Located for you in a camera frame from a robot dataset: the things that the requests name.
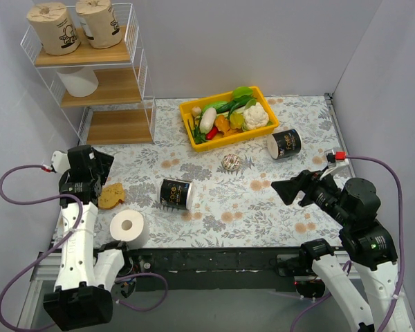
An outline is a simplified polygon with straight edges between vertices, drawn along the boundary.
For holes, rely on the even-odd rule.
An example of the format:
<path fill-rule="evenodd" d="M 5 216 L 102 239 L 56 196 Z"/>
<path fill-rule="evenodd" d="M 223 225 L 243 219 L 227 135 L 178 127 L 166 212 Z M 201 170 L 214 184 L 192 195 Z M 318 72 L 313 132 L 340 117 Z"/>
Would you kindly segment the white toilet paper roll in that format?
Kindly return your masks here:
<path fill-rule="evenodd" d="M 114 240 L 126 242 L 129 249 L 140 249 L 149 240 L 149 224 L 138 211 L 123 210 L 112 218 L 110 234 Z"/>
<path fill-rule="evenodd" d="M 98 78 L 90 66 L 57 69 L 57 75 L 70 95 L 83 98 L 96 91 Z"/>

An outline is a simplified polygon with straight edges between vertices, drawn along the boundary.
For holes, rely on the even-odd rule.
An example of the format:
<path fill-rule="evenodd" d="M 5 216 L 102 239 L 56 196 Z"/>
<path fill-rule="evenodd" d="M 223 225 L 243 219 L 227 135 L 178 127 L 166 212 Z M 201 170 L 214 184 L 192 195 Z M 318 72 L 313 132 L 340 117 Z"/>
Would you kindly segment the black roll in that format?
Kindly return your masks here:
<path fill-rule="evenodd" d="M 295 129 L 272 133 L 267 137 L 267 148 L 274 160 L 290 158 L 300 153 L 302 139 Z"/>
<path fill-rule="evenodd" d="M 159 186 L 158 200 L 166 208 L 190 210 L 193 194 L 194 184 L 192 181 L 165 178 Z"/>

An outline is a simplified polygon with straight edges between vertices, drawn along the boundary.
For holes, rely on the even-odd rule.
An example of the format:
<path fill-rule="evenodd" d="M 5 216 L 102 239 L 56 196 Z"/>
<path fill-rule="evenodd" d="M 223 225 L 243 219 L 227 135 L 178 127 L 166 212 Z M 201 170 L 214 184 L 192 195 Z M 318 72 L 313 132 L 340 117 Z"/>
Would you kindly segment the brown paper roll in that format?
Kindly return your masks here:
<path fill-rule="evenodd" d="M 93 48 L 106 49 L 122 41 L 122 32 L 110 0 L 77 1 L 75 11 Z"/>
<path fill-rule="evenodd" d="M 61 56 L 73 53 L 80 39 L 67 7 L 61 2 L 34 5 L 26 18 L 49 55 Z"/>

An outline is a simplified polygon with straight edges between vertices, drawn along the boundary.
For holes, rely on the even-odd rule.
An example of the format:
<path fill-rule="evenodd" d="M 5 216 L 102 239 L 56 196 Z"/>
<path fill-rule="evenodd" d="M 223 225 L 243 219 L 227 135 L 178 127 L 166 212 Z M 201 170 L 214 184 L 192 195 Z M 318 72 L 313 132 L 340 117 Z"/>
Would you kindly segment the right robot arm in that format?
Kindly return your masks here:
<path fill-rule="evenodd" d="M 398 285 L 398 255 L 389 232 L 377 220 L 380 199 L 373 183 L 350 178 L 339 188 L 329 170 L 302 171 L 298 176 L 271 184 L 284 204 L 315 204 L 341 225 L 342 247 L 358 272 L 365 294 L 361 295 L 338 265 L 324 239 L 300 247 L 299 266 L 316 274 L 326 285 L 349 323 L 351 331 L 412 331 L 413 326 Z"/>

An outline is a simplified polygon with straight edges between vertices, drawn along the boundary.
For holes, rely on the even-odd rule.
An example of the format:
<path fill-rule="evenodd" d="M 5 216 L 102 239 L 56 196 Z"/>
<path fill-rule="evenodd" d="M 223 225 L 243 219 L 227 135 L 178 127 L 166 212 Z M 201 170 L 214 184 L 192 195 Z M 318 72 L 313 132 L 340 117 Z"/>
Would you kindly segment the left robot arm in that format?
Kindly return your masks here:
<path fill-rule="evenodd" d="M 127 276 L 133 270 L 126 243 L 113 241 L 99 250 L 93 248 L 98 199 L 113 160 L 90 145 L 53 154 L 53 169 L 62 176 L 62 256 L 54 290 L 45 294 L 43 305 L 62 331 L 110 322 L 111 288 L 117 276 Z"/>

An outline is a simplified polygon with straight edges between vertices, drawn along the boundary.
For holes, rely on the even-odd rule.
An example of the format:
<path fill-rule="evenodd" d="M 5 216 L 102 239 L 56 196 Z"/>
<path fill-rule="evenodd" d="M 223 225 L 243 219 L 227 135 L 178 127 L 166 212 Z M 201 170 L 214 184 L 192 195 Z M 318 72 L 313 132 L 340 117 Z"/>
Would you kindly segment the toast bread slice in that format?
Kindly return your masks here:
<path fill-rule="evenodd" d="M 111 210 L 125 202 L 125 190 L 121 183 L 106 186 L 98 199 L 101 210 Z"/>

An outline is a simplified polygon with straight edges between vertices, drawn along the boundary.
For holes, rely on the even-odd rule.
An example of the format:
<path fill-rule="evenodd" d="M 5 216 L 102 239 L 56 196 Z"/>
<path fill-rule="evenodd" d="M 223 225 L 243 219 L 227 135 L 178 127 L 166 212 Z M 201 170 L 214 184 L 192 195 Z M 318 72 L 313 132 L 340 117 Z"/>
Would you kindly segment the floral table mat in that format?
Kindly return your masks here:
<path fill-rule="evenodd" d="M 148 222 L 150 248 L 298 246 L 317 238 L 338 246 L 338 223 L 318 207 L 284 205 L 270 186 L 303 169 L 322 169 L 324 152 L 339 145 L 326 99 L 277 96 L 268 103 L 280 131 L 295 129 L 300 134 L 298 155 L 272 159 L 265 137 L 198 153 L 184 128 L 180 101 L 173 99 L 157 102 L 154 143 L 103 146 L 102 151 L 115 158 L 108 183 L 122 184 L 125 202 L 99 212 L 95 247 L 110 242 L 111 220 L 123 210 L 138 211 Z M 221 164 L 228 154 L 241 159 L 235 172 Z M 165 178 L 193 182 L 190 210 L 159 203 L 158 190 Z"/>

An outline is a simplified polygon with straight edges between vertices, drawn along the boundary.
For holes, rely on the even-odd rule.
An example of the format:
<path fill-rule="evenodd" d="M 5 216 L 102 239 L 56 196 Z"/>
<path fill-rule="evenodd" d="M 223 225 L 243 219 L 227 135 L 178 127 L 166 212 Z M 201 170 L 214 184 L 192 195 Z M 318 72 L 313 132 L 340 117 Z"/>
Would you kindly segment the white cauliflower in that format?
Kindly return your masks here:
<path fill-rule="evenodd" d="M 245 131 L 265 127 L 269 122 L 269 116 L 259 102 L 243 111 L 243 119 Z"/>

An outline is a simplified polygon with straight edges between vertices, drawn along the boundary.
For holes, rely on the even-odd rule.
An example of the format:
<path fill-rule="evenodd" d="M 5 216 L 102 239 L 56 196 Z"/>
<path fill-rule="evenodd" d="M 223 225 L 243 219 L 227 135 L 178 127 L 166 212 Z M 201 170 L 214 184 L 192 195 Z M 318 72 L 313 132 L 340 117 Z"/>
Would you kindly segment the orange yellow pepper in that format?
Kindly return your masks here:
<path fill-rule="evenodd" d="M 219 115 L 214 121 L 214 125 L 222 133 L 230 130 L 229 120 L 224 115 Z"/>

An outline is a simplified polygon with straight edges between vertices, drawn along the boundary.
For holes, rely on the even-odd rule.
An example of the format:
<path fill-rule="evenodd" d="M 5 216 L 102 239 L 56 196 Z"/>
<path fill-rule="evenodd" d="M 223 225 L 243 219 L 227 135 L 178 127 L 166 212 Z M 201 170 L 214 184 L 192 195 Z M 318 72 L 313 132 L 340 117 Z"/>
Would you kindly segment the yellow plastic bin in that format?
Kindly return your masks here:
<path fill-rule="evenodd" d="M 265 127 L 259 129 L 253 129 L 250 131 L 245 131 L 243 133 L 236 133 L 230 137 L 226 138 L 218 138 L 214 140 L 209 140 L 207 142 L 203 142 L 200 144 L 196 144 L 190 128 L 190 118 L 192 117 L 192 108 L 193 107 L 204 107 L 212 102 L 218 102 L 221 100 L 224 101 L 231 101 L 232 99 L 232 92 L 228 91 L 225 93 L 220 93 L 217 95 L 207 96 L 201 99 L 192 100 L 189 102 L 183 102 L 179 105 L 181 117 L 183 119 L 185 129 L 190 139 L 190 143 L 196 152 L 207 151 L 211 149 L 216 149 L 219 147 L 224 147 L 226 145 L 234 144 L 237 142 L 250 140 L 253 138 L 257 138 L 260 136 L 265 136 L 273 132 L 275 128 L 279 125 L 279 120 L 277 116 L 274 114 L 273 110 L 270 108 L 267 100 L 265 99 L 263 93 L 261 92 L 258 86 L 250 86 L 253 91 L 253 95 L 256 97 L 257 101 L 262 105 L 265 112 L 268 114 L 269 121 L 271 125 L 266 125 Z"/>

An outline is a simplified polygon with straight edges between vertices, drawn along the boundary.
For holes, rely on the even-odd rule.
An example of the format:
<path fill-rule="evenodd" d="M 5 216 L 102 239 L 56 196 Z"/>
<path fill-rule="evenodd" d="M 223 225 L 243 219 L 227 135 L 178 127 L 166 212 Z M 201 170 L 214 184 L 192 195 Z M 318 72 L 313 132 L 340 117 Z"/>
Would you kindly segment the green herb sprig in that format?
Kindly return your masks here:
<path fill-rule="evenodd" d="M 194 143 L 198 145 L 207 142 L 206 134 L 208 130 L 208 123 L 204 119 L 197 122 L 193 116 L 190 116 L 187 122 L 190 127 Z"/>

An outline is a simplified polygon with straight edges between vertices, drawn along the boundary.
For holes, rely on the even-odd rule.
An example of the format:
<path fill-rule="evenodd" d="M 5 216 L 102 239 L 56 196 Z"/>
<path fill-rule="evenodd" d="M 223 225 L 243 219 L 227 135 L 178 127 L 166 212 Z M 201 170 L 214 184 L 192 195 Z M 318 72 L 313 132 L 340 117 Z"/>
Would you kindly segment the green cucumber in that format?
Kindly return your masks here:
<path fill-rule="evenodd" d="M 226 103 L 222 103 L 220 106 L 215 107 L 217 113 L 228 112 L 236 104 L 235 100 L 231 100 Z"/>

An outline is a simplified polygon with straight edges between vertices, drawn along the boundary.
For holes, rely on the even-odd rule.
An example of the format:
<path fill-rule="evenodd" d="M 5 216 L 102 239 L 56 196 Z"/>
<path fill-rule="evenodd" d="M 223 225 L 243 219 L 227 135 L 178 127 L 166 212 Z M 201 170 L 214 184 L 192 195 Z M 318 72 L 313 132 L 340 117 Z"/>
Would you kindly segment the green leafy vegetable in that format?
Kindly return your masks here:
<path fill-rule="evenodd" d="M 253 97 L 253 90 L 249 86 L 239 86 L 232 92 L 232 99 L 239 101 Z"/>

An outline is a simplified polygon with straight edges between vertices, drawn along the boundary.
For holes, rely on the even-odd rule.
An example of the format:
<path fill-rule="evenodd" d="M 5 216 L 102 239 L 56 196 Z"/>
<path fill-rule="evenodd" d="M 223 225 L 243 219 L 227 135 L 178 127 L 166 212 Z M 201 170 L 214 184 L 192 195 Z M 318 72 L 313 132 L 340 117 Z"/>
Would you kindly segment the small mushroom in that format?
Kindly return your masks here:
<path fill-rule="evenodd" d="M 196 118 L 201 115 L 201 108 L 200 107 L 193 107 L 192 108 L 192 115 Z"/>

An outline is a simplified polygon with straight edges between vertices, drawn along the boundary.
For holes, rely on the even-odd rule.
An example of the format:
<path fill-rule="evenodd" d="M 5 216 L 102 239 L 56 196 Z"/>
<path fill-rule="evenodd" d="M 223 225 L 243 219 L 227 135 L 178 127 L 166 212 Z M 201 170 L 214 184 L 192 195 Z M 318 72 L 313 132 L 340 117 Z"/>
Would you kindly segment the white radish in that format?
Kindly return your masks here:
<path fill-rule="evenodd" d="M 216 109 L 214 107 L 210 107 L 206 109 L 199 123 L 200 132 L 204 134 L 209 133 L 214 126 L 215 120 L 216 120 Z"/>

